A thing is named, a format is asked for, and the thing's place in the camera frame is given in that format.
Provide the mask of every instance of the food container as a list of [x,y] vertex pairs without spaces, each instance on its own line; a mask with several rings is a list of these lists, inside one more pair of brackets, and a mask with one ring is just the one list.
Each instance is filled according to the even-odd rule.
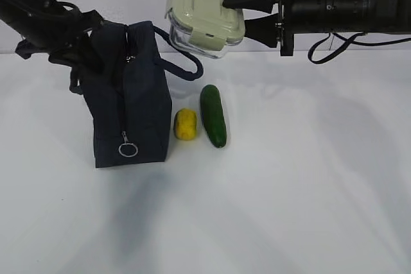
[[242,10],[227,9],[223,0],[168,0],[170,40],[177,49],[221,58],[245,35]]

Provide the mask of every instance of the green cucumber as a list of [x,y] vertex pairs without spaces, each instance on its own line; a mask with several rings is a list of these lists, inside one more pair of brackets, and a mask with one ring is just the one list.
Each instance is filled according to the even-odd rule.
[[211,143],[216,148],[227,144],[227,127],[225,126],[220,91],[214,85],[207,85],[200,95],[201,118]]

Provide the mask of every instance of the navy blue bag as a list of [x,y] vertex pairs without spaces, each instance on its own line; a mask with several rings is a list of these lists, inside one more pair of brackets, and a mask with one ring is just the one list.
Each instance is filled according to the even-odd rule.
[[83,94],[93,117],[96,167],[164,162],[171,129],[171,97],[165,76],[169,71],[187,81],[203,75],[201,62],[179,51],[197,66],[187,72],[161,58],[155,41],[168,34],[151,22],[126,26],[105,22],[91,35],[105,64],[103,74],[71,73],[70,89]]

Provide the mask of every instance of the bag handle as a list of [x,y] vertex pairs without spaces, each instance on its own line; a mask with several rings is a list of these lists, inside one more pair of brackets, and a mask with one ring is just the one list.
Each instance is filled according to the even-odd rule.
[[193,56],[192,54],[190,54],[186,51],[181,51],[181,50],[175,48],[173,46],[173,44],[171,43],[171,41],[170,41],[170,35],[168,33],[166,33],[163,29],[154,26],[154,32],[156,32],[156,34],[160,35],[164,39],[164,41],[167,42],[168,45],[170,45],[172,48],[174,48],[176,51],[178,51],[180,54],[182,54],[186,58],[190,59],[197,66],[197,72],[193,73],[193,72],[185,71],[182,68],[180,68],[179,66],[177,66],[177,65],[175,65],[175,64],[173,64],[173,63],[171,63],[171,62],[169,62],[165,59],[160,59],[160,62],[162,62],[165,65],[164,66],[165,70],[167,70],[168,72],[174,74],[175,76],[178,76],[179,78],[182,78],[183,80],[187,80],[187,81],[197,80],[201,76],[203,76],[204,68],[203,68],[203,65],[202,65],[201,61],[197,57]]

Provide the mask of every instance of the green lid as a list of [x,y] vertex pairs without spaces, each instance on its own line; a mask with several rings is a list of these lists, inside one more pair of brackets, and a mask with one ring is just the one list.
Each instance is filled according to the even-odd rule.
[[189,43],[210,51],[239,44],[245,34],[242,10],[226,9],[223,0],[168,0],[171,21],[191,34]]

